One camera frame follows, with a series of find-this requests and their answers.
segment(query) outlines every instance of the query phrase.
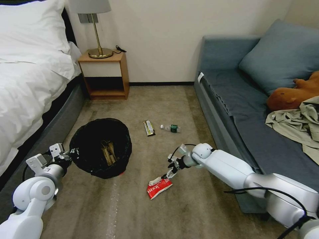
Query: black trash bag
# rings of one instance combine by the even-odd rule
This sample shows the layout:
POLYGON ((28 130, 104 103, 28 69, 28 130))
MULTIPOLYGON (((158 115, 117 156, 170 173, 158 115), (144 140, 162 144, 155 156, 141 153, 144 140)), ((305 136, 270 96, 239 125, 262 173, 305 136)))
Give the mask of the black trash bag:
POLYGON ((96 119, 80 127, 70 142, 70 149, 78 149, 73 162, 80 169, 99 178, 108 179, 126 170, 132 153, 129 130, 121 121, 113 118, 96 119), (111 141, 116 161, 108 165, 101 149, 102 141, 111 141))

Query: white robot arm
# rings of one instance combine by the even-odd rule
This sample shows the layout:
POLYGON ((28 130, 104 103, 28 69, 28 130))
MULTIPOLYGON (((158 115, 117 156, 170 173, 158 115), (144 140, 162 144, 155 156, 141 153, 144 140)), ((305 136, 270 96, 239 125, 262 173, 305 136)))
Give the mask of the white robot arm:
POLYGON ((0 225, 3 239, 39 239, 43 229, 42 214, 56 199, 61 179, 71 164, 62 144, 50 147, 53 162, 47 164, 43 155, 38 154, 26 160, 35 172, 35 177, 22 182, 13 193, 17 211, 0 225))
POLYGON ((196 145, 192 151, 182 144, 179 151, 183 154, 181 159, 169 155, 172 168, 164 178, 173 177, 179 169, 205 167, 230 187, 240 192, 246 191, 254 197, 265 198, 266 210, 275 220, 286 227, 302 226, 300 238, 319 238, 316 214, 319 194, 312 188, 283 175, 257 174, 245 161, 222 150, 215 150, 206 143, 196 145))

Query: stuffed animal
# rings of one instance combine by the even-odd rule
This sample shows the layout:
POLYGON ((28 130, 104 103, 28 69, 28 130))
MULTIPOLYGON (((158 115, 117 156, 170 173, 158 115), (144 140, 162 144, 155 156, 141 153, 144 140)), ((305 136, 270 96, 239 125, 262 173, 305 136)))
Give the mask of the stuffed animal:
POLYGON ((315 71, 309 80, 294 79, 295 88, 278 88, 268 98, 271 111, 298 109, 301 102, 319 96, 319 71, 315 71))

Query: bed frame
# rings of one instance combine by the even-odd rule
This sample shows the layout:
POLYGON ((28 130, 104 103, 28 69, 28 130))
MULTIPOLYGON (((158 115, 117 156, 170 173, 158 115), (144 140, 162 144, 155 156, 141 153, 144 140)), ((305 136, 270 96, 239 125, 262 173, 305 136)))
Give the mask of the bed frame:
MULTIPOLYGON (((0 5, 20 5, 29 1, 0 0, 0 5)), ((65 33, 68 41, 76 44, 73 29, 64 9, 62 18, 65 23, 65 33)), ((35 154, 47 151, 50 145, 63 142, 73 127, 84 104, 83 76, 79 75, 68 83, 66 90, 52 102, 48 112, 43 114, 43 125, 21 147, 8 169, 0 176, 0 223, 10 215, 13 204, 12 194, 22 182, 22 172, 25 160, 35 154)), ((32 177, 31 170, 26 171, 26 178, 32 177)))

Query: lamp shade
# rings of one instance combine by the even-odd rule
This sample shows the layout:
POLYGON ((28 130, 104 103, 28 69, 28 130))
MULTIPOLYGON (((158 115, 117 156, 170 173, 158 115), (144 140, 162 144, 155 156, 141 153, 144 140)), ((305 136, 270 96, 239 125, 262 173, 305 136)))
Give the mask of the lamp shade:
POLYGON ((111 6, 108 0, 69 0, 69 9, 74 13, 105 13, 111 6))

